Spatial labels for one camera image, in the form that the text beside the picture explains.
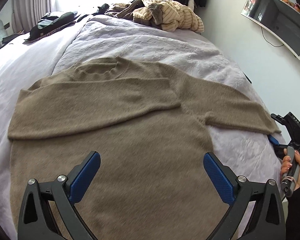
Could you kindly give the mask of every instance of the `gray curtain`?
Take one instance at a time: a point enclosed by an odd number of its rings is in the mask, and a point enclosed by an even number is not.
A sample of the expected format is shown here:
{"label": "gray curtain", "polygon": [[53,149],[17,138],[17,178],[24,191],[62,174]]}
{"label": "gray curtain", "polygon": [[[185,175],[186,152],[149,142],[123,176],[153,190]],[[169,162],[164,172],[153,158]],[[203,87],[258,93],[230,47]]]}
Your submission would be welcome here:
{"label": "gray curtain", "polygon": [[14,32],[29,32],[43,15],[51,12],[51,0],[13,0]]}

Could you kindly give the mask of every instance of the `human hand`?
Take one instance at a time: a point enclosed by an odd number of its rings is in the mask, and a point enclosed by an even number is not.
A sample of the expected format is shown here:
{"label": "human hand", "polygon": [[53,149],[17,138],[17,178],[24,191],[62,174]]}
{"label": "human hand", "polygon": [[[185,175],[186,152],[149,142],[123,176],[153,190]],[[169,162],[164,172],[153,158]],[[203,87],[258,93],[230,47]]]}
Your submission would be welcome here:
{"label": "human hand", "polygon": [[[287,155],[287,149],[283,150],[284,154]],[[294,158],[296,159],[297,163],[300,166],[300,153],[295,150]],[[282,165],[281,165],[281,171],[280,171],[280,178],[282,179],[282,175],[287,173],[289,169],[291,168],[292,164],[290,163],[291,158],[289,156],[285,156],[282,160]],[[297,190],[300,188],[300,173],[299,173],[299,178],[296,184],[296,187],[294,190]]]}

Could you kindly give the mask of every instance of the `pile of clothes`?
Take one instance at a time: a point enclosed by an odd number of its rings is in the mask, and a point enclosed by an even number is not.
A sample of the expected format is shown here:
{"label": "pile of clothes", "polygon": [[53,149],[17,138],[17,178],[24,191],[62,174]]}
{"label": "pile of clothes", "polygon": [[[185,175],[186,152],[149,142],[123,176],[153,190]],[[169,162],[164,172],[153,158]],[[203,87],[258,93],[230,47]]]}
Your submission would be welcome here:
{"label": "pile of clothes", "polygon": [[204,31],[203,22],[188,6],[173,0],[134,0],[114,3],[104,13],[119,19],[173,32],[177,28]]}

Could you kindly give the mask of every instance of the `bedspread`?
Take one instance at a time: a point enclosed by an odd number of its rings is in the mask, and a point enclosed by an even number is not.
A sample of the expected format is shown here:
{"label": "bedspread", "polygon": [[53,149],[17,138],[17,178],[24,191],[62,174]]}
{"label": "bedspread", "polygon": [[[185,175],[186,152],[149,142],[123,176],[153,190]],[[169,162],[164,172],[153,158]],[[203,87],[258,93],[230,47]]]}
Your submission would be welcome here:
{"label": "bedspread", "polygon": [[[237,64],[190,30],[168,33],[107,16],[94,17],[79,33],[84,23],[80,24],[29,47],[23,46],[18,55],[7,57],[0,68],[0,224],[12,240],[16,239],[16,231],[9,201],[11,145],[7,128],[20,89],[30,87],[36,80],[92,58],[120,56],[172,65],[191,76],[231,86],[263,105]],[[237,175],[251,181],[265,182],[269,178],[279,181],[281,164],[265,135],[215,127],[209,131],[215,154]],[[281,135],[275,137],[284,142]],[[249,205],[239,233],[251,210],[252,205]]]}

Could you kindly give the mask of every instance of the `tv screen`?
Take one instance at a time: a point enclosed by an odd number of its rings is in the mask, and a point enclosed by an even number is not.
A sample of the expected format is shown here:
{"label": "tv screen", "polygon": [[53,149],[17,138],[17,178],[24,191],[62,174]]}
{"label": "tv screen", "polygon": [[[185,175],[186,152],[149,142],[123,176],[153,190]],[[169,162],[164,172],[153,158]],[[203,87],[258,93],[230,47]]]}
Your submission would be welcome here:
{"label": "tv screen", "polygon": [[258,23],[300,59],[300,6],[289,0],[247,0],[242,15]]}

